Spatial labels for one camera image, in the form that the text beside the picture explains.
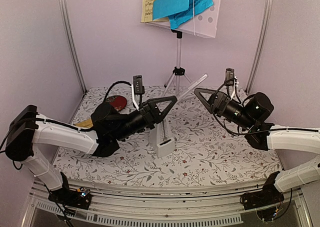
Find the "clear metronome cover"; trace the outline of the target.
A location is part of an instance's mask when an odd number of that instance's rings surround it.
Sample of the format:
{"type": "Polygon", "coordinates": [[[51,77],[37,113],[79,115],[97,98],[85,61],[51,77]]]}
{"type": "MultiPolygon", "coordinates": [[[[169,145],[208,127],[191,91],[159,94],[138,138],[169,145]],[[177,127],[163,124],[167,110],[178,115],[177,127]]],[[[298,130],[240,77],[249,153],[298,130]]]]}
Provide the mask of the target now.
{"type": "Polygon", "coordinates": [[[208,77],[209,77],[209,75],[207,73],[205,73],[199,79],[191,82],[189,86],[184,88],[181,92],[179,92],[176,95],[176,97],[177,97],[177,102],[176,103],[178,104],[178,103],[182,102],[189,93],[191,93],[197,86],[199,86],[208,77]]]}

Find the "silver tripod music stand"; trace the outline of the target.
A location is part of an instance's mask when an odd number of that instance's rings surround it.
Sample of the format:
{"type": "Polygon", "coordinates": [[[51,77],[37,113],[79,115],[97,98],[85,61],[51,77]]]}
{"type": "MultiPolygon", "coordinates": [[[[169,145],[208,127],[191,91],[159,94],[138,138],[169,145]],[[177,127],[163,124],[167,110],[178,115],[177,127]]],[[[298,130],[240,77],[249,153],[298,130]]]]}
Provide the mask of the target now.
{"type": "Polygon", "coordinates": [[[196,37],[203,38],[215,38],[217,33],[217,21],[219,17],[221,0],[213,0],[213,6],[206,9],[204,12],[195,16],[195,18],[183,23],[177,29],[170,28],[170,22],[168,21],[157,21],[147,22],[147,24],[155,25],[163,28],[168,28],[172,33],[176,35],[176,65],[172,71],[171,76],[164,84],[163,94],[165,95],[169,90],[170,86],[174,86],[175,94],[180,93],[180,79],[185,79],[191,83],[193,82],[185,73],[185,69],[181,66],[181,55],[182,55],[182,37],[183,34],[191,34],[196,37]]]}

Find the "white metronome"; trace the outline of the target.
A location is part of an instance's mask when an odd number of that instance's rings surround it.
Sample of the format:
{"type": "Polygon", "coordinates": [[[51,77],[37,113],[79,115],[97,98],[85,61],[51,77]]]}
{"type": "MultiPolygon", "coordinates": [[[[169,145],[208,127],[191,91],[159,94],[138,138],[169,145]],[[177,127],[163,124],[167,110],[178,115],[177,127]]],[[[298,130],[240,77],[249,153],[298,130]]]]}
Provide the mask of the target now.
{"type": "Polygon", "coordinates": [[[174,151],[176,148],[175,138],[167,119],[156,124],[155,128],[150,130],[149,143],[159,158],[165,157],[174,151]]]}

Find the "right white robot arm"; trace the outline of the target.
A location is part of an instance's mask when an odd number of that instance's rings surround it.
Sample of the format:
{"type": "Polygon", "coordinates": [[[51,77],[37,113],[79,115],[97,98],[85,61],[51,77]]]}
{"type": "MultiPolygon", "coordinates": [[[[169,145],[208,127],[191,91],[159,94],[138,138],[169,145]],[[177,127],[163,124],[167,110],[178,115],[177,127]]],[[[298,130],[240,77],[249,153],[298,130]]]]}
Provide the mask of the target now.
{"type": "Polygon", "coordinates": [[[269,205],[278,197],[278,192],[306,185],[320,179],[320,130],[319,128],[285,127],[267,123],[274,106],[262,92],[247,98],[247,104],[241,105],[226,93],[206,88],[196,88],[195,96],[215,119],[224,117],[241,127],[242,136],[248,144],[262,151],[293,150],[316,154],[312,160],[289,170],[275,172],[264,184],[258,200],[269,205]]]}

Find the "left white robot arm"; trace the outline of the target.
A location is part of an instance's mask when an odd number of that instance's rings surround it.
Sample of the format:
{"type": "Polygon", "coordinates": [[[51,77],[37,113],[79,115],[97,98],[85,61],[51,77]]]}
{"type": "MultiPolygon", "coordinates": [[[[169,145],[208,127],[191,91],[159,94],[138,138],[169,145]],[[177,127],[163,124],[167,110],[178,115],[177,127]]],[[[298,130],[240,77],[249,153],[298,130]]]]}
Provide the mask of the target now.
{"type": "Polygon", "coordinates": [[[101,103],[90,118],[93,126],[81,128],[39,114],[28,105],[11,123],[2,142],[6,156],[26,166],[63,203],[74,200],[66,178],[58,173],[36,144],[64,147],[94,157],[109,157],[119,149],[119,142],[145,129],[154,129],[173,108],[173,96],[151,98],[129,114],[121,114],[108,102],[101,103]]]}

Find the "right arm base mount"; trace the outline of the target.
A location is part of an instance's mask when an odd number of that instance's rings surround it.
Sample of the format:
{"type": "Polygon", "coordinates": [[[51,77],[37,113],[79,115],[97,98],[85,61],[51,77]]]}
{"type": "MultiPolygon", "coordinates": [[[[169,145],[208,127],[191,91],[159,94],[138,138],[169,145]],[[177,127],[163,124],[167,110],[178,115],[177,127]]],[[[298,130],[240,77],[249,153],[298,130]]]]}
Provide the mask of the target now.
{"type": "Polygon", "coordinates": [[[290,199],[286,209],[281,213],[281,207],[284,205],[284,195],[279,192],[274,186],[276,177],[280,171],[272,173],[264,183],[262,190],[255,192],[246,192],[239,198],[239,202],[243,205],[245,210],[265,207],[268,205],[275,205],[274,207],[259,210],[256,212],[257,217],[264,223],[273,222],[280,219],[288,210],[292,203],[293,190],[290,189],[290,199]]]}

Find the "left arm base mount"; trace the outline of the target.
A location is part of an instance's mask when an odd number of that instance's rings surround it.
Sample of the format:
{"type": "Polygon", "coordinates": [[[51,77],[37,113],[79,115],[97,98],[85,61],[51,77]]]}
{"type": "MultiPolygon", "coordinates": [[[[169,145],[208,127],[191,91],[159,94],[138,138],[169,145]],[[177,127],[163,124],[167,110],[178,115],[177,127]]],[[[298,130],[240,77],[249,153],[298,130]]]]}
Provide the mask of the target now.
{"type": "Polygon", "coordinates": [[[84,187],[79,187],[76,190],[70,189],[66,175],[62,172],[60,174],[62,187],[58,190],[50,191],[48,200],[64,206],[88,210],[92,200],[90,190],[84,187]]]}

